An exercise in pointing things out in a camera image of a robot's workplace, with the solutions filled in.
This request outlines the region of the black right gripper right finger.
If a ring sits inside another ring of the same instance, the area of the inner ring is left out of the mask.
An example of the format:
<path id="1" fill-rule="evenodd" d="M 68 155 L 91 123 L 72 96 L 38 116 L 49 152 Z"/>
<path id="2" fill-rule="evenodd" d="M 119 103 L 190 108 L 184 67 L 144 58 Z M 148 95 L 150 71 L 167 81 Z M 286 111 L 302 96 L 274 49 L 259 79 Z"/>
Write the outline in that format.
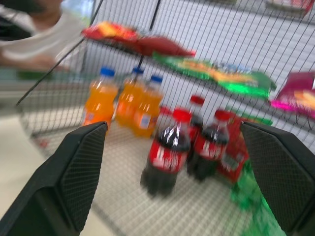
<path id="1" fill-rule="evenodd" d="M 287 236 L 315 236 L 315 155 L 292 133 L 241 124 L 256 182 Z"/>

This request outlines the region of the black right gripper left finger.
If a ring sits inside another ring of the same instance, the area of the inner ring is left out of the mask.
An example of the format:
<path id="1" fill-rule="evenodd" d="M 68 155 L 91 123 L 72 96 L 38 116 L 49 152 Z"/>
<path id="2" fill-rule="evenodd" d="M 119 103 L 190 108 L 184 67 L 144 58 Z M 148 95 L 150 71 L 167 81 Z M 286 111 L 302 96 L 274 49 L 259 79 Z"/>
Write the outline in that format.
<path id="1" fill-rule="evenodd" d="M 106 122 L 68 133 L 0 219 L 0 236 L 79 236 L 99 182 Z"/>

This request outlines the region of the red snack bag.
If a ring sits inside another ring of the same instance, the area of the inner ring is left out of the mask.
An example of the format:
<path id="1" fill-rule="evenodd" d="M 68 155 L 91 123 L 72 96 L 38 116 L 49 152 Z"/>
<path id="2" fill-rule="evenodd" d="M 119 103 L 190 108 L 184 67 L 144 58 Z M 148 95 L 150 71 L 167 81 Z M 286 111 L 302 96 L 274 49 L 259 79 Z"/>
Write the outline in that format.
<path id="1" fill-rule="evenodd" d="M 232 183 L 238 181 L 243 166 L 249 158 L 244 137 L 240 129 L 242 121 L 243 119 L 241 117 L 233 114 L 227 124 L 229 142 L 225 154 L 217 167 L 217 171 Z"/>

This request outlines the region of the cola bottle red cap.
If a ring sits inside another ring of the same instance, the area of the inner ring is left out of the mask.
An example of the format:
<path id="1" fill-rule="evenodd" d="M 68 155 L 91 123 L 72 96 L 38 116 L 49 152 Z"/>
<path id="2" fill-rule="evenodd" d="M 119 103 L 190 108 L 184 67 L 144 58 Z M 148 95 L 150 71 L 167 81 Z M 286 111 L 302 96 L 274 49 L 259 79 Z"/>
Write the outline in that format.
<path id="1" fill-rule="evenodd" d="M 172 192 L 190 150 L 191 112 L 177 108 L 172 116 L 173 122 L 156 133 L 141 174 L 140 184 L 151 196 Z"/>
<path id="2" fill-rule="evenodd" d="M 203 127 L 201 108 L 204 104 L 204 101 L 205 99 L 199 95 L 192 95 L 189 101 L 189 111 L 192 114 L 189 126 L 189 136 L 192 145 L 194 144 L 198 133 Z"/>
<path id="3" fill-rule="evenodd" d="M 215 174 L 229 143 L 229 120 L 229 112 L 217 110 L 213 122 L 207 124 L 197 135 L 193 156 L 187 165 L 187 173 L 197 181 L 203 182 Z"/>

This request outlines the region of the magenta chip bag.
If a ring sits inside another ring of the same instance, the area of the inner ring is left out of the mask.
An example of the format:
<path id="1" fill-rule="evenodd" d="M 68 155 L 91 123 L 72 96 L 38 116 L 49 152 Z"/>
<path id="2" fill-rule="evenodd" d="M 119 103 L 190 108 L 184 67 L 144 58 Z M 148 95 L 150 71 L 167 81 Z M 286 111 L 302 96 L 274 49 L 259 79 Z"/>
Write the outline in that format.
<path id="1" fill-rule="evenodd" d="M 271 106 L 315 118 L 315 71 L 290 72 Z"/>

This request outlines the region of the orange soda bottle blue cap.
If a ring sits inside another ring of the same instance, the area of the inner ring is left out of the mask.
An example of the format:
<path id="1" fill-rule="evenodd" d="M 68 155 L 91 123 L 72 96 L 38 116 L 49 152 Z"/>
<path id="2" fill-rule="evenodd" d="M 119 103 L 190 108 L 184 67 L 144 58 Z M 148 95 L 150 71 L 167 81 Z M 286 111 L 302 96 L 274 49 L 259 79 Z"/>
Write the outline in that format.
<path id="1" fill-rule="evenodd" d="M 149 138 L 155 130 L 163 99 L 162 81 L 162 76 L 152 75 L 145 86 L 133 118 L 132 130 L 136 136 Z"/>
<path id="2" fill-rule="evenodd" d="M 106 122 L 110 127 L 114 114 L 114 100 L 119 87 L 115 80 L 115 71 L 103 66 L 100 75 L 91 82 L 89 98 L 83 112 L 83 125 Z"/>
<path id="3" fill-rule="evenodd" d="M 121 126 L 132 127 L 135 109 L 145 87 L 142 80 L 143 74 L 143 68 L 134 67 L 131 74 L 124 80 L 124 88 L 119 96 L 116 110 L 116 121 Z"/>

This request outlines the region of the green chip bag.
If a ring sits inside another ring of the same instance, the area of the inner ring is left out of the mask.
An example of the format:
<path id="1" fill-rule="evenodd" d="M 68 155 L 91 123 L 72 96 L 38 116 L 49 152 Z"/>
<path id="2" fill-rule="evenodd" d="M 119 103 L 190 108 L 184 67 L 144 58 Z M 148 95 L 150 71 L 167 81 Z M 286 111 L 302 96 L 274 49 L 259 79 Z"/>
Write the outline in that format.
<path id="1" fill-rule="evenodd" d="M 214 81 L 227 91 L 267 99 L 275 82 L 264 72 L 240 64 L 210 62 L 153 53 L 153 58 L 173 70 L 204 81 Z"/>

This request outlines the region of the person in white shirt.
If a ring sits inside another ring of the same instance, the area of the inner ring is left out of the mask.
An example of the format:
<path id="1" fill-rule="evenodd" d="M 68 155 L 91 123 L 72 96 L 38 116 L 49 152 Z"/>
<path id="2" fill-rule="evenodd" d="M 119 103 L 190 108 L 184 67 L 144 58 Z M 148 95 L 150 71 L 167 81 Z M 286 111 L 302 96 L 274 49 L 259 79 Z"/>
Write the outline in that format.
<path id="1" fill-rule="evenodd" d="M 0 2 L 0 66 L 25 70 L 82 69 L 86 44 L 79 16 L 63 0 Z"/>

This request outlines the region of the red yellow chip bag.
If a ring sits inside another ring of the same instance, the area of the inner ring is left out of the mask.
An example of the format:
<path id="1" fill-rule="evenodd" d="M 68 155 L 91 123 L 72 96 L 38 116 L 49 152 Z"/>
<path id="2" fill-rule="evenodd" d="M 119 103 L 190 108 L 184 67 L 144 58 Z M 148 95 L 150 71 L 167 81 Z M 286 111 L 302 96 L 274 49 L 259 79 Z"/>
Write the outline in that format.
<path id="1" fill-rule="evenodd" d="M 85 38 L 96 40 L 133 41 L 140 37 L 140 34 L 135 29 L 108 21 L 89 26 L 83 29 L 81 34 Z"/>

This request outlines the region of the dark red chip bag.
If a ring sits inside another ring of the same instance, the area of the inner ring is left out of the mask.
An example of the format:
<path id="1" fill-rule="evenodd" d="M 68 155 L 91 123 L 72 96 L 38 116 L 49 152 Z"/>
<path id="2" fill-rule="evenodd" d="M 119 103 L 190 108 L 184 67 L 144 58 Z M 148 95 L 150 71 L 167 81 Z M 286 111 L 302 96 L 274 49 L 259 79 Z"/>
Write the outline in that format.
<path id="1" fill-rule="evenodd" d="M 135 42 L 137 51 L 144 56 L 152 56 L 154 53 L 167 56 L 193 57 L 194 51 L 188 51 L 176 42 L 162 36 L 150 36 L 137 39 Z"/>

